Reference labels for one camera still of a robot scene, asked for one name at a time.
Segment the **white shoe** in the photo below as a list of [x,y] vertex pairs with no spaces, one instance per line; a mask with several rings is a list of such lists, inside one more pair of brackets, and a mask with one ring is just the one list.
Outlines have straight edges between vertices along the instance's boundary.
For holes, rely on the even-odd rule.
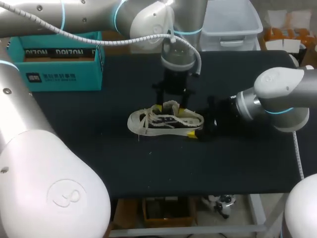
[[128,128],[137,135],[182,135],[197,129],[204,124],[204,117],[188,109],[179,110],[176,101],[163,104],[163,114],[156,105],[132,113],[128,119]]

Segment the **white plastic container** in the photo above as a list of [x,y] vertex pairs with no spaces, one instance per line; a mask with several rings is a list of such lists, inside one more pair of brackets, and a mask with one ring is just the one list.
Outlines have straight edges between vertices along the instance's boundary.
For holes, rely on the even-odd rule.
[[202,51],[252,51],[263,31],[249,0],[209,0],[202,29]]

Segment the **white cable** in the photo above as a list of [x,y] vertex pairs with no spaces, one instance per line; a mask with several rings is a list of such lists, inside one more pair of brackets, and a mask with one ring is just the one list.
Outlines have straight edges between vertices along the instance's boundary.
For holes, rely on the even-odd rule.
[[63,35],[67,38],[76,40],[76,41],[80,41],[83,43],[87,43],[87,44],[91,44],[91,45],[102,45],[102,46],[124,46],[124,45],[130,45],[136,42],[142,42],[142,41],[147,41],[147,40],[151,40],[151,39],[157,39],[157,38],[169,38],[169,39],[176,39],[178,41],[180,41],[181,43],[185,44],[189,49],[191,49],[194,54],[197,57],[197,70],[196,70],[196,74],[200,75],[201,72],[201,68],[202,68],[202,59],[200,57],[199,52],[195,49],[195,47],[193,47],[190,43],[188,43],[186,40],[178,37],[178,36],[171,36],[169,34],[156,34],[156,35],[150,35],[150,36],[144,36],[144,37],[139,37],[139,38],[135,38],[135,39],[130,39],[130,40],[124,40],[124,41],[98,41],[98,40],[91,40],[91,39],[87,39],[87,38],[83,38],[80,36],[76,36],[73,34],[70,34],[66,31],[63,31],[57,27],[54,27],[53,25],[43,21],[41,18],[30,14],[28,12],[25,12],[23,10],[20,10],[18,8],[15,8],[5,2],[0,1],[0,7],[4,8],[16,15],[25,17],[27,19],[29,19],[30,21],[34,21],[35,23],[41,25],[42,27],[53,31],[57,34]]
[[299,146],[298,146],[298,140],[297,140],[297,135],[296,132],[293,132],[293,140],[294,140],[294,146],[295,146],[295,154],[296,154],[296,159],[297,159],[297,166],[299,170],[299,174],[301,176],[301,180],[303,180],[304,177],[304,171],[302,167],[302,161],[301,161],[301,156],[299,154]]

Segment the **black table surface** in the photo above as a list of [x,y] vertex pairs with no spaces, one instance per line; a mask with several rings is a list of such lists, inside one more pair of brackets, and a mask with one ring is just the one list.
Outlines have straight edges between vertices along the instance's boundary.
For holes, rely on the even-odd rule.
[[[191,110],[206,107],[207,96],[225,98],[252,87],[266,69],[294,67],[279,51],[202,53],[202,60],[201,77],[189,83],[196,90]],[[138,140],[127,119],[155,103],[152,84],[162,75],[160,55],[107,57],[101,91],[34,96],[59,137],[102,178],[111,198],[289,192],[300,180],[292,134],[267,125],[254,126],[253,136],[210,142],[170,135]],[[308,174],[317,172],[309,156],[317,152],[314,117],[311,111],[309,125],[299,132]]]

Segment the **shoe sole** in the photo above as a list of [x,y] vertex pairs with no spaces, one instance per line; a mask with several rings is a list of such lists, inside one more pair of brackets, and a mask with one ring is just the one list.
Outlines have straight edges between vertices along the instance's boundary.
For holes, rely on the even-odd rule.
[[158,135],[181,135],[187,136],[187,134],[191,131],[200,129],[200,127],[193,127],[193,128],[148,128],[147,130],[143,128],[139,128],[140,125],[140,113],[134,112],[129,116],[128,119],[128,128],[130,131],[137,135],[143,136],[158,136]]

